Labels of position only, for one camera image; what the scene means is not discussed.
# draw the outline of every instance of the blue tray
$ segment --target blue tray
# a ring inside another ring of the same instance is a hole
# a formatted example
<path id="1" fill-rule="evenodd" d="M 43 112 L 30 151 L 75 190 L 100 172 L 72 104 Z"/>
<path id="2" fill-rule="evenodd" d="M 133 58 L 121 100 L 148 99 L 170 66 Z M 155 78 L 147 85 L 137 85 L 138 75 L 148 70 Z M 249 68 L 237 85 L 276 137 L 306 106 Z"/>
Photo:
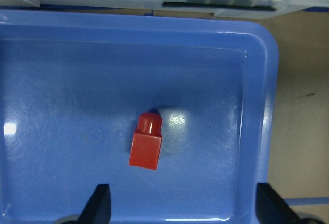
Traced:
<path id="1" fill-rule="evenodd" d="M 0 10 L 1 223 L 79 214 L 109 183 L 112 223 L 255 223 L 278 50 L 249 22 Z M 158 170 L 128 166 L 163 118 Z"/>

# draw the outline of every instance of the red block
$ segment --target red block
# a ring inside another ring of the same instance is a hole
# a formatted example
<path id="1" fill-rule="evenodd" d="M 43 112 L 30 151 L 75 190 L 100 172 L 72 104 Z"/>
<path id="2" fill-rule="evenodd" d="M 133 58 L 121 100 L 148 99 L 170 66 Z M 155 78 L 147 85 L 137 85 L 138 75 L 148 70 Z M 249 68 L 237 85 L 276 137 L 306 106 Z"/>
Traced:
<path id="1" fill-rule="evenodd" d="M 161 126 L 160 115 L 144 113 L 139 116 L 130 151 L 130 166 L 157 169 L 162 143 Z"/>

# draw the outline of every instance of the red object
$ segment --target red object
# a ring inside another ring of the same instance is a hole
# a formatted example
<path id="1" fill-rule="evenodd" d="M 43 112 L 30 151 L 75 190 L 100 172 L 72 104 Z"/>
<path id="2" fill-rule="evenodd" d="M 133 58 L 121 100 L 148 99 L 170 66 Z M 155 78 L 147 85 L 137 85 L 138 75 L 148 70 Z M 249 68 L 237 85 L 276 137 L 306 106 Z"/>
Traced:
<path id="1" fill-rule="evenodd" d="M 144 113 L 139 116 L 130 151 L 130 166 L 157 169 L 162 143 L 161 126 L 160 115 Z"/>

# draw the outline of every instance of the circular mark on tray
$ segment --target circular mark on tray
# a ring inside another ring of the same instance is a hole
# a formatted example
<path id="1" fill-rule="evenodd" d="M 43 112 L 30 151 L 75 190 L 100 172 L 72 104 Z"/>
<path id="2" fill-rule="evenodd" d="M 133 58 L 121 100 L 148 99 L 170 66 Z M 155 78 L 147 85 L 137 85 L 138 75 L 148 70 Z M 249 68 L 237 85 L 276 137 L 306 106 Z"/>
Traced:
<path id="1" fill-rule="evenodd" d="M 91 130 L 88 134 L 88 139 L 92 143 L 99 143 L 103 139 L 103 133 L 99 129 Z"/>

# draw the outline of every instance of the red cylindrical top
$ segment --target red cylindrical top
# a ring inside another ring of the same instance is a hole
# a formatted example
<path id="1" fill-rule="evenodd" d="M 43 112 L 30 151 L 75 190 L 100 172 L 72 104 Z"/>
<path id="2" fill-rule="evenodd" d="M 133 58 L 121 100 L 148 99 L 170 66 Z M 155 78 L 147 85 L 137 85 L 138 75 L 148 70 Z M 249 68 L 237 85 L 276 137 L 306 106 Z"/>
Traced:
<path id="1" fill-rule="evenodd" d="M 162 118 L 154 113 L 143 113 L 139 116 L 137 130 L 140 133 L 161 135 Z"/>

